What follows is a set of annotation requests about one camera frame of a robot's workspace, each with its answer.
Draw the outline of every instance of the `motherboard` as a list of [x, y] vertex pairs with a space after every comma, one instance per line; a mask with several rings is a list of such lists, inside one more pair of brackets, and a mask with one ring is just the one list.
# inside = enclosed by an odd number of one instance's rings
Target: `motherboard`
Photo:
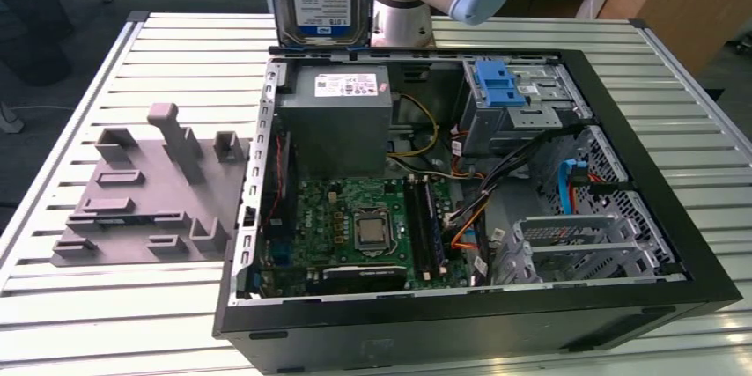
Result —
[[464, 261], [458, 254], [448, 258], [440, 237], [450, 209], [442, 179], [298, 181], [294, 234], [266, 247], [262, 276], [274, 290], [266, 295], [314, 294], [324, 278], [338, 281], [341, 293], [366, 291], [364, 285], [378, 291], [465, 286]]

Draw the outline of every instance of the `green circuit board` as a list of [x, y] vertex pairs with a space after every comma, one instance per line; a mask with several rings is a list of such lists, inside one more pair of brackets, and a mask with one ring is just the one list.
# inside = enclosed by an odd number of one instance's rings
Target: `green circuit board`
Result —
[[[444, 180], [430, 189], [440, 213], [450, 210]], [[362, 250], [356, 242], [358, 218], [381, 216], [388, 222], [388, 246]], [[296, 234], [288, 269], [274, 268], [273, 285], [280, 296], [305, 295], [302, 269], [338, 265], [389, 264], [408, 270], [405, 289], [460, 287], [466, 283], [461, 258], [445, 265], [446, 274], [424, 280], [416, 277], [401, 179], [346, 179], [298, 182]]]

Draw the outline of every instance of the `power supply label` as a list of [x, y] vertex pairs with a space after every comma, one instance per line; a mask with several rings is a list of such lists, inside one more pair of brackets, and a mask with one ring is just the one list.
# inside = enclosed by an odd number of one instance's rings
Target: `power supply label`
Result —
[[376, 74], [320, 74], [316, 76], [316, 97], [377, 96]]

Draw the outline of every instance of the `slotted metal table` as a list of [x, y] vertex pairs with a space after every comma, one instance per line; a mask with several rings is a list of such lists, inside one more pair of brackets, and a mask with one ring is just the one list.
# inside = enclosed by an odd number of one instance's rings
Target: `slotted metal table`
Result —
[[[210, 374], [254, 371], [212, 339], [221, 262], [56, 268], [52, 246], [84, 191], [106, 127], [158, 138], [156, 101], [197, 137], [252, 136], [269, 15], [133, 14], [0, 238], [0, 372]], [[441, 47], [582, 50], [745, 299], [614, 350], [416, 365], [348, 374], [557, 375], [752, 372], [752, 145], [649, 30], [626, 21], [434, 20]]]

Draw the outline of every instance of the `blue drive bay latch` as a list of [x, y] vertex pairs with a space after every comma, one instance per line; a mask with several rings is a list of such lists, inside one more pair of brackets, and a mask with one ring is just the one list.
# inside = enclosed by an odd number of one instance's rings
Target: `blue drive bay latch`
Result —
[[474, 62], [474, 78], [488, 107], [522, 107], [528, 104], [514, 86], [514, 76], [502, 61]]

